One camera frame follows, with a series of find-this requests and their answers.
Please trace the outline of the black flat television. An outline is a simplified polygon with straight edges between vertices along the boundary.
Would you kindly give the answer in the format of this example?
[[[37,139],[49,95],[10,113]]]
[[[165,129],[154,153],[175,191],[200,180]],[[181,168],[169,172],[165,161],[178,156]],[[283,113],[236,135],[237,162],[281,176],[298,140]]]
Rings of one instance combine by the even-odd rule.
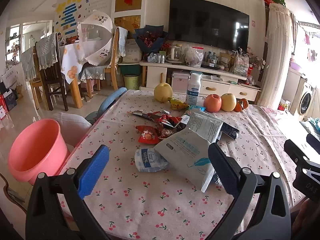
[[[168,39],[247,50],[249,16],[205,0],[170,0]]]

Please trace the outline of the yellow green apple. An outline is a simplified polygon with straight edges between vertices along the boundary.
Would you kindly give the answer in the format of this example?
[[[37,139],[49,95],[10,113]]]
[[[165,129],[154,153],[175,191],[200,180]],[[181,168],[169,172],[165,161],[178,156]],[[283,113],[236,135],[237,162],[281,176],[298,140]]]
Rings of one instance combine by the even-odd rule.
[[[221,109],[225,112],[231,112],[235,109],[236,107],[236,97],[232,93],[225,93],[221,96]]]

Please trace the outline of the white paper leaflet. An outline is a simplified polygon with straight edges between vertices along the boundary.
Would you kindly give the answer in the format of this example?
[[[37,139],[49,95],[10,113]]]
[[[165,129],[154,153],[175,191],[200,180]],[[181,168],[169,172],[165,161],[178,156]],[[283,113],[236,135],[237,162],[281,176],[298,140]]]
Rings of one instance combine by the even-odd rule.
[[[223,121],[202,111],[191,111],[186,128],[207,140],[209,143],[217,141]]]

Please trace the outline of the white washing machine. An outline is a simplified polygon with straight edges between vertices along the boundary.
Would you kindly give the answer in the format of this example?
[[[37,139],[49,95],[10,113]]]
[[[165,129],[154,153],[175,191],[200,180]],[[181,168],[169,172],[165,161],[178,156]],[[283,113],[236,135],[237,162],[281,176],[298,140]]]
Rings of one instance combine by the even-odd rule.
[[[313,98],[313,91],[314,89],[307,82],[307,79],[301,77],[290,107],[290,113],[300,121],[303,120],[309,110]]]

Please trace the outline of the small white blue packet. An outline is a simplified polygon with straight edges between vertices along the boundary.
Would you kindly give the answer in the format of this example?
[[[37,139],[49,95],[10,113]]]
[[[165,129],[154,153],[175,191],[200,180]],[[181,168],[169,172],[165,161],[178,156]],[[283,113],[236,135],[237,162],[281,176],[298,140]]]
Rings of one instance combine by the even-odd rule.
[[[138,149],[135,165],[139,172],[159,172],[169,167],[169,163],[154,148]]]

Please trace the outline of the dining table with cloth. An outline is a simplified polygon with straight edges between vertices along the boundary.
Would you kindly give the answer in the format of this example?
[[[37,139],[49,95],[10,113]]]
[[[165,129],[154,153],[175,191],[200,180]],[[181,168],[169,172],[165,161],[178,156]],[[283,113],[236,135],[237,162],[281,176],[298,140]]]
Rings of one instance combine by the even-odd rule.
[[[84,50],[80,43],[69,44],[60,47],[60,56],[61,73],[65,76],[65,81],[71,88],[75,108],[82,108],[78,76],[86,62]]]

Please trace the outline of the light wooden chair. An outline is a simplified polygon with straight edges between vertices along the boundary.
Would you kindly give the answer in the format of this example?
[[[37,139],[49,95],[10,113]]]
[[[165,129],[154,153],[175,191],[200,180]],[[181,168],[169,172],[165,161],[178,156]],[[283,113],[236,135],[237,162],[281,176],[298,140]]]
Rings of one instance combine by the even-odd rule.
[[[93,86],[92,81],[93,79],[97,80],[97,91],[100,91],[100,77],[105,77],[105,74],[111,75],[112,86],[114,91],[118,89],[117,84],[117,68],[118,68],[118,60],[119,60],[119,40],[120,40],[120,31],[122,27],[116,27],[114,36],[113,36],[113,43],[112,43],[112,54],[111,54],[111,61],[108,65],[98,65],[95,66],[88,62],[85,63],[85,75],[86,75],[86,90],[87,95],[91,99],[93,97]]]

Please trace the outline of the orange persimmon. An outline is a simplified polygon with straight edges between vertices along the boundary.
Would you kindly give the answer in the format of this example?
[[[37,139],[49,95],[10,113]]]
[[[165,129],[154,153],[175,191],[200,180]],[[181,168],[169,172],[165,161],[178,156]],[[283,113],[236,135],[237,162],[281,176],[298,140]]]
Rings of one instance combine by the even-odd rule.
[[[241,112],[244,109],[247,109],[249,107],[249,102],[247,99],[243,98],[237,101],[236,106],[234,108],[235,112]]]

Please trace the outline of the black foil snack bag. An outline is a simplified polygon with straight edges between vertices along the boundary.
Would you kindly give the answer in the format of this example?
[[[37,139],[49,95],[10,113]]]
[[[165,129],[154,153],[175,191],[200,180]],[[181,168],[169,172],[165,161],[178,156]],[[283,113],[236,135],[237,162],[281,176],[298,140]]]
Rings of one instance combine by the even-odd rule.
[[[219,141],[221,139],[222,134],[227,135],[228,137],[230,137],[233,140],[236,140],[239,134],[239,130],[225,122],[223,122],[221,130],[219,132],[219,135],[217,137],[217,141]]]

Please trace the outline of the dark wooden dining chair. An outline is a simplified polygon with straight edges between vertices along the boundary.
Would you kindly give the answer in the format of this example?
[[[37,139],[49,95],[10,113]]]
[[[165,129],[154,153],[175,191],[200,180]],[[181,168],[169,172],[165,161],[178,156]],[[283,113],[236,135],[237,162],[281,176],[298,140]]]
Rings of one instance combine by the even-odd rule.
[[[39,69],[48,109],[53,110],[51,96],[61,95],[65,111],[68,111],[57,33],[52,33],[35,43],[35,56],[37,59],[35,66]]]

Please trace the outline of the white cushion stool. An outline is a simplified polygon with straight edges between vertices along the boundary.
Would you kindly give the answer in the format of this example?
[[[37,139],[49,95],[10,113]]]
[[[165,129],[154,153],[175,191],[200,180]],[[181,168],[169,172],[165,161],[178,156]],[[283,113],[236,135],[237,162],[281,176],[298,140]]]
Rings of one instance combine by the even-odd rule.
[[[50,118],[58,122],[65,143],[73,147],[82,141],[92,127],[92,124],[83,116],[76,114],[59,112],[53,114]]]

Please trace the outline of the clear plastic bag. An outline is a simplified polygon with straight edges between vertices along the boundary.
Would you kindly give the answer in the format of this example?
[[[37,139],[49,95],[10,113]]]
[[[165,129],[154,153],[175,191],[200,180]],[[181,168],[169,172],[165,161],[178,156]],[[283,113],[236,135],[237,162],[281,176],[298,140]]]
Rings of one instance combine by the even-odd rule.
[[[184,61],[189,67],[200,68],[204,58],[204,48],[187,45],[184,49]]]

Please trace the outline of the cherry print tablecloth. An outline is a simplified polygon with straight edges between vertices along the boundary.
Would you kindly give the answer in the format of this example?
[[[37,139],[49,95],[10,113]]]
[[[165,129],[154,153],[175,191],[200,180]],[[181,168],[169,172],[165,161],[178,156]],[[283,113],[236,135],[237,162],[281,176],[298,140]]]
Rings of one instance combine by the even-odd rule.
[[[85,202],[101,227],[113,236],[205,239],[232,202],[223,187],[212,184],[201,192],[173,168],[159,172],[136,169],[135,152],[145,148],[136,127],[148,121],[133,116],[133,111],[169,109],[169,103],[156,101],[151,92],[127,91],[86,133],[65,165],[76,168],[100,145],[109,148],[109,161]],[[236,140],[226,135],[219,140],[226,155],[256,174],[279,172],[289,206],[303,199],[292,186],[296,167],[284,152],[285,136],[264,109],[249,105],[242,112],[220,111],[216,116],[239,130]]]

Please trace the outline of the red apple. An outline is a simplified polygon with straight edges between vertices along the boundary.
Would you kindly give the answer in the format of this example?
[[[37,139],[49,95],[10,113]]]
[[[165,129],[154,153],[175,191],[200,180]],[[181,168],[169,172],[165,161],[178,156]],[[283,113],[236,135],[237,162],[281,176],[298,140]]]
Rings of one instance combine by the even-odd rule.
[[[222,99],[217,94],[208,95],[203,103],[203,106],[206,108],[206,111],[209,113],[216,113],[220,110],[222,105]]]

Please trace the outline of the white plastic bottle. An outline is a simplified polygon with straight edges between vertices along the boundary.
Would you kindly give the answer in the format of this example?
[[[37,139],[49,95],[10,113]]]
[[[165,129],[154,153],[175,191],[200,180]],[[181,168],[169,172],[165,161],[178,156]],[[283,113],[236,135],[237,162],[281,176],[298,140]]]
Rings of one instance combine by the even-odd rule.
[[[185,97],[185,101],[188,105],[197,105],[201,88],[201,76],[200,73],[190,74]]]

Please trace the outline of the white lace covered air conditioner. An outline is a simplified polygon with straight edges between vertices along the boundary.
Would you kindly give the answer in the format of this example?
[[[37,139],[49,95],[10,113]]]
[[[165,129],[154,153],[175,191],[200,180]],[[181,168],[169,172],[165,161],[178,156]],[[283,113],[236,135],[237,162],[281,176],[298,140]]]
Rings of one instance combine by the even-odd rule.
[[[277,109],[284,91],[293,51],[290,11],[281,4],[269,5],[267,27],[267,64],[258,105]]]

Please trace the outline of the large white wipes pouch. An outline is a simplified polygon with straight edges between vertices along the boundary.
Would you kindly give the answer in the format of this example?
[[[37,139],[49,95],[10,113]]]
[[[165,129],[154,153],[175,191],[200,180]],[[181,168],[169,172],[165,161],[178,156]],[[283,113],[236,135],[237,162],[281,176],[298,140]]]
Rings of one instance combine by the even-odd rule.
[[[154,147],[157,153],[201,192],[207,190],[214,175],[208,148],[209,142],[188,128],[162,140]]]

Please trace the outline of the red snack wrapper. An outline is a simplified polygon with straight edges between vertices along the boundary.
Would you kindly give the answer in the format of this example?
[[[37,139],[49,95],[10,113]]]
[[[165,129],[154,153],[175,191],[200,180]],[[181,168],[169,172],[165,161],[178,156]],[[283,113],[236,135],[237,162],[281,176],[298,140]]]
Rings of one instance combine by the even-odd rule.
[[[143,144],[156,145],[160,141],[167,139],[174,132],[167,128],[154,128],[152,126],[136,126],[137,131],[140,133],[138,141]]]

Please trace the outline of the red gift bags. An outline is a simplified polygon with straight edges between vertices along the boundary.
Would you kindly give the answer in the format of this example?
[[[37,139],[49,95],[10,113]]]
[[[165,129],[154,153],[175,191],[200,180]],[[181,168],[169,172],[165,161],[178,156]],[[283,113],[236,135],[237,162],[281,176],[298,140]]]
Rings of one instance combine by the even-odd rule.
[[[16,89],[7,88],[1,77],[1,120],[17,105]]]

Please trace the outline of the white mesh food cover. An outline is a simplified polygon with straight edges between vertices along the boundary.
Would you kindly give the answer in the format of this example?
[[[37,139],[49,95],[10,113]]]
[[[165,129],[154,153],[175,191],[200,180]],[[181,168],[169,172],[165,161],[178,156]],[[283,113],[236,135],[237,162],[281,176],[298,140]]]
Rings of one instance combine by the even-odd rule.
[[[111,57],[113,23],[106,13],[93,12],[77,25],[80,48],[85,61],[100,66]]]

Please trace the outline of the white electric kettle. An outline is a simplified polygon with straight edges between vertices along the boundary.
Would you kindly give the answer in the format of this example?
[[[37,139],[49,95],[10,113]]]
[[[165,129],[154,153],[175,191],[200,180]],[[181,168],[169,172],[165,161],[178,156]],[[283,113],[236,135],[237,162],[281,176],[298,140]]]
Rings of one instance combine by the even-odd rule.
[[[182,45],[176,44],[172,46],[169,55],[166,57],[166,61],[169,63],[182,64],[183,56],[182,56]]]

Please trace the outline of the pink plastic trash bucket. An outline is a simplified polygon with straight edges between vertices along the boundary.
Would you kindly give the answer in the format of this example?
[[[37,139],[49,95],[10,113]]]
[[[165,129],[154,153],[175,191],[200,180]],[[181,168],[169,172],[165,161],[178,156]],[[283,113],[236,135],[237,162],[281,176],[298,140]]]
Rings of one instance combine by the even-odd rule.
[[[58,174],[69,155],[59,123],[43,119],[26,127],[15,139],[8,154],[8,168],[17,181],[34,185],[41,172]]]

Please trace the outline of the green waste bin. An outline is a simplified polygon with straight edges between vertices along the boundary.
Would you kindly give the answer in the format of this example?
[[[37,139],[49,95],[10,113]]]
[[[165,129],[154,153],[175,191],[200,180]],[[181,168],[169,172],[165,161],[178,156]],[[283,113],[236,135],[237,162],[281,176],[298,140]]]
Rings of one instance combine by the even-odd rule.
[[[127,90],[138,90],[139,75],[124,75],[124,83]]]

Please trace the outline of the dark blue flower bouquet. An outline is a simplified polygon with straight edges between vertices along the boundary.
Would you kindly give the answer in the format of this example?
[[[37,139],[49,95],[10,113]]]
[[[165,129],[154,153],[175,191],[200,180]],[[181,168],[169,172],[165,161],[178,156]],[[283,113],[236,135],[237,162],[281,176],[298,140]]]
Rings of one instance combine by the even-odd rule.
[[[132,37],[143,54],[157,53],[168,36],[163,29],[163,25],[146,25],[144,28],[135,29]]]

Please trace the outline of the blue chair back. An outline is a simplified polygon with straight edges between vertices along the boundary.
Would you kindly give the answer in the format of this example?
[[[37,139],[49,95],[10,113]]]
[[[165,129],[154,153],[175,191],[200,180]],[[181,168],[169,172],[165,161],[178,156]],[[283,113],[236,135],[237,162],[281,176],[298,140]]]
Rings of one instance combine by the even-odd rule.
[[[124,93],[127,92],[127,89],[125,87],[121,87],[118,90],[114,91],[112,94],[110,94],[100,105],[98,111],[97,111],[97,118],[99,119],[107,110],[109,107],[112,106],[114,102],[118,100],[119,97],[121,97]]]

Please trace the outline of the yellow snack wrapper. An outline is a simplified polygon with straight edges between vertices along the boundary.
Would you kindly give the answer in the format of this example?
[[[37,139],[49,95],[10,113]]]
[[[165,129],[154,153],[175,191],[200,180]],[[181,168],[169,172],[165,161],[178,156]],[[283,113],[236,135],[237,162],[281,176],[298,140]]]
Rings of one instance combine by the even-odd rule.
[[[180,99],[168,98],[168,101],[170,102],[170,106],[172,110],[179,111],[179,110],[187,109],[189,107],[189,105],[186,102]]]

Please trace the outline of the yellow pear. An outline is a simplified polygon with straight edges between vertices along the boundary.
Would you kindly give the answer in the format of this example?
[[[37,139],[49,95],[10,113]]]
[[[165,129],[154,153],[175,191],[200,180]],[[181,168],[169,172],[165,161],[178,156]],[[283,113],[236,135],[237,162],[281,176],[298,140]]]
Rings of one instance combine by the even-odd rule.
[[[172,87],[168,83],[160,83],[154,88],[154,98],[159,102],[167,102],[172,95]]]

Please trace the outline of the red black foil wrapper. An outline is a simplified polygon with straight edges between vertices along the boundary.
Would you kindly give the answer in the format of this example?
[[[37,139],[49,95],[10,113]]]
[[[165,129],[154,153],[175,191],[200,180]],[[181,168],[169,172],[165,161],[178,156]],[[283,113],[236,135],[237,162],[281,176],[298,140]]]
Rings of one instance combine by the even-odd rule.
[[[151,122],[157,123],[164,128],[174,129],[182,121],[180,116],[172,116],[167,112],[149,112],[145,113],[143,111],[133,111],[131,114],[141,117],[143,119],[149,120]]]

